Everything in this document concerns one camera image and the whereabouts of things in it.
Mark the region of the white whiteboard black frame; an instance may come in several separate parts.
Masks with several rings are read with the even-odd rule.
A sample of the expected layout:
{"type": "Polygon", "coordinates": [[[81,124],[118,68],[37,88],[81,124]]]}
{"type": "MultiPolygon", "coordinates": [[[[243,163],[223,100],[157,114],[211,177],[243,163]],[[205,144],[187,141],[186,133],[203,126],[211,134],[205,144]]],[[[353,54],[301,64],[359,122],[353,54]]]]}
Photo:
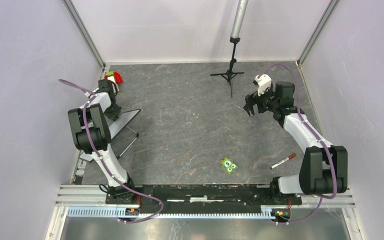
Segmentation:
{"type": "Polygon", "coordinates": [[[97,104],[93,104],[85,110],[85,117],[83,117],[83,109],[80,107],[69,110],[69,125],[74,145],[80,151],[79,159],[87,162],[94,160],[92,153],[95,151],[89,138],[96,150],[108,150],[108,144],[121,130],[129,129],[128,124],[140,112],[139,109],[123,112],[118,119],[108,124],[102,108],[97,104]]]}

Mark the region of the white marker red cap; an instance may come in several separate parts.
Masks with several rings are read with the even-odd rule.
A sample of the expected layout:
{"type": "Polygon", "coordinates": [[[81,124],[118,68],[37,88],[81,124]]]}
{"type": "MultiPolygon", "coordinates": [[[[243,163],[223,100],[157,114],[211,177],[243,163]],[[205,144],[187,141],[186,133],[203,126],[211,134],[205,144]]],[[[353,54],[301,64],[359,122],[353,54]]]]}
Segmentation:
{"type": "Polygon", "coordinates": [[[279,162],[275,163],[274,165],[272,165],[269,169],[273,170],[273,169],[277,168],[278,166],[284,164],[285,162],[293,159],[295,156],[296,156],[296,153],[292,153],[288,157],[286,157],[286,158],[282,159],[281,161],[279,161],[279,162]]]}

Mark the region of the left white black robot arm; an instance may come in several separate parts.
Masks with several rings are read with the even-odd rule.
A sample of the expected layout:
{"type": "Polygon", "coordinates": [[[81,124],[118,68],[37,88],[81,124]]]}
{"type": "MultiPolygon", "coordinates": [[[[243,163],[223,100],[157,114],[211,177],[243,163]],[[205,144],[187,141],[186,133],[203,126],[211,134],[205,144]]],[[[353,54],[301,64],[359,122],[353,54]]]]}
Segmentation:
{"type": "Polygon", "coordinates": [[[116,103],[115,83],[108,79],[98,81],[94,91],[82,88],[88,100],[82,106],[68,111],[68,121],[75,147],[92,157],[107,179],[100,189],[111,201],[131,204],[137,199],[132,178],[120,165],[112,146],[107,119],[116,121],[121,107],[116,103]]]}

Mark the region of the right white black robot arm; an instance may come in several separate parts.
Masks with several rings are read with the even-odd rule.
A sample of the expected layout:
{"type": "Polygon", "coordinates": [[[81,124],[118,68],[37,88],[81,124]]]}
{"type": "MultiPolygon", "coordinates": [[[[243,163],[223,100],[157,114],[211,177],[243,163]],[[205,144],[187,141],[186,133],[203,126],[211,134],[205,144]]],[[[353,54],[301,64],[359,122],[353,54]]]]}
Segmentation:
{"type": "Polygon", "coordinates": [[[274,120],[288,132],[303,151],[299,173],[275,177],[270,183],[269,199],[282,204],[289,194],[318,195],[332,199],[348,188],[348,151],[333,145],[308,121],[304,111],[295,105],[295,85],[280,81],[254,80],[257,91],[245,97],[244,110],[249,116],[271,112],[274,120]]]}

